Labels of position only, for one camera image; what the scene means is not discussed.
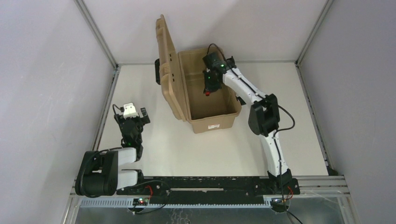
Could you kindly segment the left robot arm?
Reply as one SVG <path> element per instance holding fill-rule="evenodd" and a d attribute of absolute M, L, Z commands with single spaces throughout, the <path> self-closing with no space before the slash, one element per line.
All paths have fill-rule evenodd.
<path fill-rule="evenodd" d="M 149 115 L 146 108 L 137 112 L 130 103 L 124 105 L 120 113 L 115 113 L 114 119 L 121 133 L 120 146 L 85 152 L 75 182 L 75 192 L 79 196 L 112 196 L 118 189 L 137 184 L 138 171 L 121 170 L 120 167 L 141 159 L 142 132 L 150 123 Z"/>

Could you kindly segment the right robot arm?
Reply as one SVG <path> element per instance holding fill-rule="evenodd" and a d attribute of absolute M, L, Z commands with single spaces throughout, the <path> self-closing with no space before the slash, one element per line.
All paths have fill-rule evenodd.
<path fill-rule="evenodd" d="M 249 106 L 248 126 L 261 141 L 267 160 L 269 182 L 267 187 L 271 194 L 286 195 L 291 199 L 298 194 L 299 186 L 288 167 L 279 139 L 282 129 L 279 127 L 280 110 L 277 97 L 265 94 L 254 86 L 237 68 L 234 59 L 220 59 L 215 53 L 203 57 L 204 93 L 209 96 L 219 90 L 221 85 L 233 90 L 239 101 Z"/>

